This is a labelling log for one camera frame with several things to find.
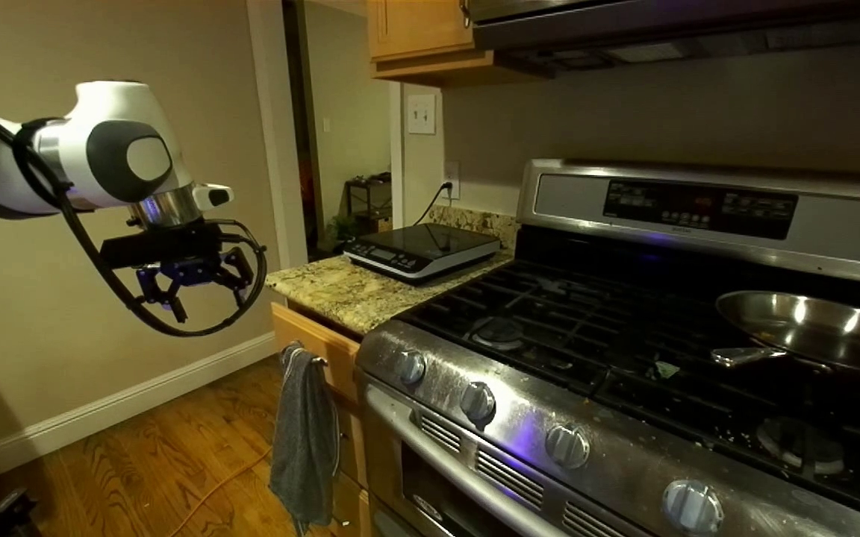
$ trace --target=light switch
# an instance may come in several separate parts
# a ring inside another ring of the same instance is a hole
[[[432,111],[432,94],[409,94],[405,97],[405,130],[409,135],[432,135],[436,111]]]

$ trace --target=oven handle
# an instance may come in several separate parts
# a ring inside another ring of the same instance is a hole
[[[509,500],[497,490],[491,490],[485,479],[473,476],[469,469],[453,460],[453,452],[432,445],[411,421],[409,405],[391,397],[387,391],[367,384],[367,405],[439,473],[444,473],[456,490],[470,496],[484,511],[497,515],[497,523],[509,524],[517,533],[547,533],[547,537],[563,537],[554,524],[542,523],[523,505]]]

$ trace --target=doorway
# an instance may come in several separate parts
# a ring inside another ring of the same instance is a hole
[[[367,57],[364,0],[282,0],[306,259],[391,226],[391,84]]]

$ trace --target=gray towel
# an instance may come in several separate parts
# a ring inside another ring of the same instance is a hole
[[[339,423],[321,378],[321,357],[285,347],[278,435],[270,449],[270,493],[299,533],[330,520],[330,490],[339,464]]]

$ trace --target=frying pan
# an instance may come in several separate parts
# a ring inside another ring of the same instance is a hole
[[[817,370],[860,372],[860,308],[812,294],[738,288],[718,294],[715,311],[754,344],[714,350],[709,357],[718,367],[790,357]]]

